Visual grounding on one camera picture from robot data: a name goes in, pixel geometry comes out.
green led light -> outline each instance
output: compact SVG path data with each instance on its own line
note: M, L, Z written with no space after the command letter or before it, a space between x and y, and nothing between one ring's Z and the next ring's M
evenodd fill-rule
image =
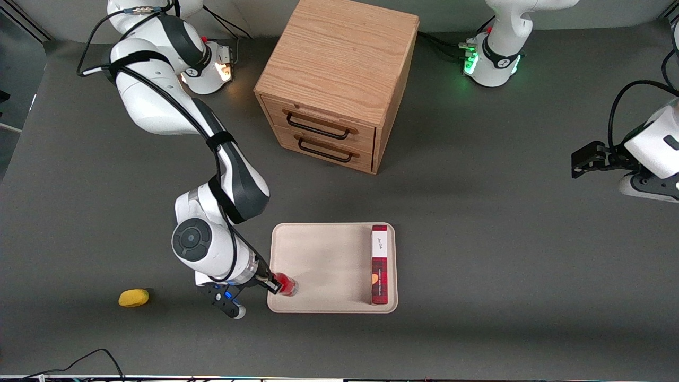
M521 55L519 54L519 56L516 58L516 63L514 64L514 69L511 70L512 74L516 73L516 68L518 68L520 60L521 60Z
M476 68L476 63L479 61L479 54L474 53L472 57L469 57L467 59L467 62L464 64L464 72L467 74L472 74L474 73L474 68Z

black metal handle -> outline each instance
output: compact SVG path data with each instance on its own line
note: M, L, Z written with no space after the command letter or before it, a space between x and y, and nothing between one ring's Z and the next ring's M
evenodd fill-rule
M349 157L340 158L339 156L326 154L326 153L320 152L318 150L314 150L314 149L310 149L308 147L304 147L304 146L302 146L303 142L304 142L304 138L299 138L299 141L297 142L297 146L299 146L300 150L310 152L311 154L320 155L320 156L323 156L323 157L328 158L328 159L336 160L336 161L341 162L341 163L349 163L351 158L354 156L354 154L349 153Z
M312 133L321 134L323 136L326 136L326 137L332 138L332 139L340 139L341 140L341 139L346 139L346 137L349 136L349 129L346 129L344 131L344 134L337 135L337 134L333 134L333 133L328 133L327 131L318 130L317 128L313 128L311 126L306 126L305 124L293 122L293 121L290 120L292 117L293 117L293 114L288 113L287 121L288 121L288 124L290 126L294 126L294 127L300 128L302 130L310 131Z

beige tray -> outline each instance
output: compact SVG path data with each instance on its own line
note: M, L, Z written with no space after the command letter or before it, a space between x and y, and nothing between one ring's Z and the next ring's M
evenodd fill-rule
M372 305L371 232L388 227L389 303ZM399 303L394 227L387 223L283 223L274 228L271 269L297 280L293 297L268 294L276 313L391 313Z

red plastic cup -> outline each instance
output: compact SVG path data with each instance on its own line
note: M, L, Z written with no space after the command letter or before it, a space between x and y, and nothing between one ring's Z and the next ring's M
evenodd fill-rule
M297 294L298 287L295 279L288 277L285 273L274 273L274 277L280 283L278 294L292 297Z

yellow sponge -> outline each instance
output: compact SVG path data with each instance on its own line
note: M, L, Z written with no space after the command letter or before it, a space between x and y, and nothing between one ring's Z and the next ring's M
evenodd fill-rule
M130 289L120 294L118 305L125 308L134 308L144 305L148 301L149 291L146 289Z

